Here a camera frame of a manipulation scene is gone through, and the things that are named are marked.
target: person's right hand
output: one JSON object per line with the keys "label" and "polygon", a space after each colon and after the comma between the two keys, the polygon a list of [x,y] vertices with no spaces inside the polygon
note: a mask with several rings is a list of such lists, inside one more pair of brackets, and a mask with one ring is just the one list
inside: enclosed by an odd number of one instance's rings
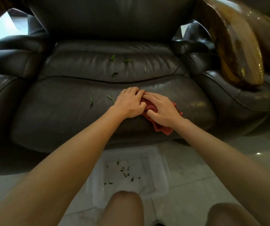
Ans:
{"label": "person's right hand", "polygon": [[178,124],[181,119],[183,119],[175,108],[174,104],[167,97],[148,92],[145,92],[142,97],[149,100],[156,106],[158,110],[157,113],[152,110],[148,110],[146,112],[146,114],[156,123],[165,127],[174,128],[174,126]]}

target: sofa backrest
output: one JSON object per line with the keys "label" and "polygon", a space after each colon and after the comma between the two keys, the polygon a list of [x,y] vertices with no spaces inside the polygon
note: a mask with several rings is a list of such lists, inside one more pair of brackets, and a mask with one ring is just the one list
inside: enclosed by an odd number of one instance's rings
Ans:
{"label": "sofa backrest", "polygon": [[23,0],[57,39],[171,41],[195,0]]}

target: clear plastic bin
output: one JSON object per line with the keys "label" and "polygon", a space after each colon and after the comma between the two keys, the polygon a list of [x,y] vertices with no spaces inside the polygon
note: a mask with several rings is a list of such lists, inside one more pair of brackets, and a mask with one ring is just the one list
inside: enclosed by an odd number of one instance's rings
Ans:
{"label": "clear plastic bin", "polygon": [[166,159],[155,146],[104,151],[92,172],[94,205],[104,208],[111,196],[121,190],[134,191],[141,199],[168,193]]}

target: red cloth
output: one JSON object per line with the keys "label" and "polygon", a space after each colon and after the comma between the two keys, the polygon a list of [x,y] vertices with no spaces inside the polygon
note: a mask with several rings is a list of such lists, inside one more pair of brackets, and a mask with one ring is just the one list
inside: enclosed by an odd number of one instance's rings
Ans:
{"label": "red cloth", "polygon": [[153,126],[154,126],[154,128],[155,128],[155,131],[156,132],[163,132],[165,135],[170,135],[172,132],[173,132],[173,129],[172,128],[170,128],[170,127],[164,127],[164,126],[162,126],[162,125],[159,125],[158,123],[156,123],[155,121],[153,121],[147,114],[146,114],[146,112],[150,109],[150,110],[153,110],[155,113],[157,113],[157,108],[156,108],[156,106],[152,103],[152,102],[150,102],[150,101],[148,101],[148,100],[146,100],[146,99],[144,99],[144,98],[141,98],[141,100],[140,100],[140,102],[145,102],[146,103],[146,108],[145,108],[145,110],[143,111],[143,113],[141,114],[141,115],[143,115],[143,116],[145,116],[149,121],[151,121],[152,123],[153,123]]}

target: black leather couch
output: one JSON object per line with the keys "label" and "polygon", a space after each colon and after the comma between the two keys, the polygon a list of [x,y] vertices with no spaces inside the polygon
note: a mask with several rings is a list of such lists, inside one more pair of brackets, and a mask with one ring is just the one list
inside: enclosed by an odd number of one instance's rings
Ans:
{"label": "black leather couch", "polygon": [[[172,41],[195,0],[23,2],[44,28],[30,16],[29,35],[0,40],[0,173],[32,168],[98,119],[113,104],[107,95],[130,86],[169,97],[223,140],[246,135],[270,114],[270,90],[228,83],[195,22],[191,36]],[[106,149],[180,138],[139,116],[125,120]]]}

